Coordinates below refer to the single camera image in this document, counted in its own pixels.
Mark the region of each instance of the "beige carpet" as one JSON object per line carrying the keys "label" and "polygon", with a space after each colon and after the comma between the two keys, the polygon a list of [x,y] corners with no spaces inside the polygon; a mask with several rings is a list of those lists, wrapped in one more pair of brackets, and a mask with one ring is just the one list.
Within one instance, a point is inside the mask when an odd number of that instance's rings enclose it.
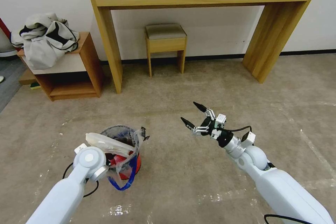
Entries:
{"label": "beige carpet", "polygon": [[[0,216],[25,223],[73,161],[85,133],[115,124],[147,128],[142,167],[130,189],[103,179],[83,199],[78,223],[264,223],[272,210],[215,141],[194,137],[180,120],[227,116],[227,128],[252,125],[256,145],[336,219],[336,55],[280,57],[264,84],[240,60],[124,66],[122,94],[51,102],[23,86],[0,114]],[[90,183],[86,192],[94,188]]]}

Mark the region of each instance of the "stool cushion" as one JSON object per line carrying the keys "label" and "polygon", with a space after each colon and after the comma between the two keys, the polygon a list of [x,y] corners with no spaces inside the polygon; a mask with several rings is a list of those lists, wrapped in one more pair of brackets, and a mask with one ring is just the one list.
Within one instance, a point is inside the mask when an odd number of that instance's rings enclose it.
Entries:
{"label": "stool cushion", "polygon": [[184,30],[179,24],[155,24],[146,26],[146,30],[150,40],[173,39],[186,36]]}

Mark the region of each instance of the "wooden console table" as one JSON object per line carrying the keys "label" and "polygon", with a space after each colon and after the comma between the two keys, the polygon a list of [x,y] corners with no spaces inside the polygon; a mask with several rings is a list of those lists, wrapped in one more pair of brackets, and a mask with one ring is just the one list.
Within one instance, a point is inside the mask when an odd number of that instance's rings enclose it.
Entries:
{"label": "wooden console table", "polygon": [[123,67],[110,10],[265,5],[243,65],[263,83],[311,0],[91,0],[117,93]]}

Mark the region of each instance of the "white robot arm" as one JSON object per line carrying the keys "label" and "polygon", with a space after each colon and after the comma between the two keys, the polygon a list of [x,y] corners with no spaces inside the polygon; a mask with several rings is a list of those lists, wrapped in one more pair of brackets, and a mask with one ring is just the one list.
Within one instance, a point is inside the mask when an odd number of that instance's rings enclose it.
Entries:
{"label": "white robot arm", "polygon": [[226,130],[226,116],[215,117],[210,108],[195,103],[206,114],[200,127],[181,117],[194,135],[210,135],[218,141],[230,158],[255,181],[256,188],[284,223],[333,224],[328,211],[287,172],[277,169],[267,159],[266,154],[254,146],[255,134],[246,133],[242,139]]}
{"label": "white robot arm", "polygon": [[104,152],[84,143],[75,149],[77,153],[71,174],[50,190],[26,224],[69,223],[84,196],[86,179],[98,181],[105,177],[109,167]]}

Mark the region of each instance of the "baseboard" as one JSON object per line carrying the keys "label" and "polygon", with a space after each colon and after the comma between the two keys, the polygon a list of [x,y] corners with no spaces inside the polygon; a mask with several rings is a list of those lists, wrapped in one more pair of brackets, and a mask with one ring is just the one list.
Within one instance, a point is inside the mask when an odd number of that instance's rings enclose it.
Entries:
{"label": "baseboard", "polygon": [[[309,54],[330,54],[336,53],[336,49],[326,49],[326,50],[309,50],[309,51],[287,51],[280,53],[280,56],[288,55],[309,55]],[[186,57],[186,61],[196,61],[196,60],[225,60],[225,59],[235,59],[243,58],[244,54],[224,54],[224,55],[205,55],[205,56],[189,56]],[[176,62],[176,58],[152,58],[153,65],[165,65],[173,64]],[[122,64],[147,64],[147,59],[123,59]],[[102,65],[108,65],[108,61],[101,61]]]}

